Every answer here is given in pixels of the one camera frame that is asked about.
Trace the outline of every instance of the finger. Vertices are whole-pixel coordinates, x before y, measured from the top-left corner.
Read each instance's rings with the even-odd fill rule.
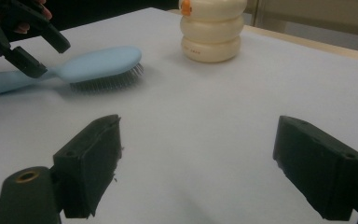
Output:
[[[45,4],[47,2],[46,0],[35,0],[35,1],[40,4]]]
[[[46,7],[43,7],[42,14],[43,14],[48,20],[51,20],[51,18],[53,18],[53,15],[51,14],[50,10],[48,10]]]
[[[20,22],[17,28],[14,30],[14,32],[18,34],[27,34],[30,29],[30,24],[26,22]]]

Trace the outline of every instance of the white bottle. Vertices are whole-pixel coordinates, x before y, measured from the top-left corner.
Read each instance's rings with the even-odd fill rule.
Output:
[[[228,60],[241,48],[242,13],[247,0],[179,0],[184,16],[182,50],[195,61]]]

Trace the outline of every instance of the table surface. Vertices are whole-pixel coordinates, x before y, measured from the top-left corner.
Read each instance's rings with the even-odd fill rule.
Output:
[[[13,44],[47,66],[133,45],[145,74],[104,94],[75,94],[54,79],[0,95],[0,188],[21,169],[51,167],[52,155],[91,121],[119,114],[125,150],[117,183],[96,217],[62,215],[63,223],[330,223],[272,150],[280,115],[358,150],[358,60],[244,30],[233,60],[196,63],[181,51],[180,19],[148,8],[66,30],[72,47],[62,55],[40,37]],[[0,59],[0,71],[11,69]]]

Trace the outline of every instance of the hairbrush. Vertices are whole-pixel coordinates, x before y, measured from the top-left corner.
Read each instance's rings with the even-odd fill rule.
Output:
[[[129,87],[143,74],[139,64],[142,53],[136,47],[124,46],[89,52],[56,67],[50,67],[40,78],[21,71],[0,72],[0,93],[13,91],[40,81],[59,77],[70,83],[73,91],[99,92]]]

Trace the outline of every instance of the hairbrush bristles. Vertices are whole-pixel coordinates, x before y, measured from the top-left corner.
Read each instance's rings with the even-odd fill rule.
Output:
[[[112,90],[122,90],[135,83],[139,76],[144,73],[144,68],[138,63],[131,70],[113,75],[111,77],[100,77],[88,81],[71,83],[74,92],[97,93]]]

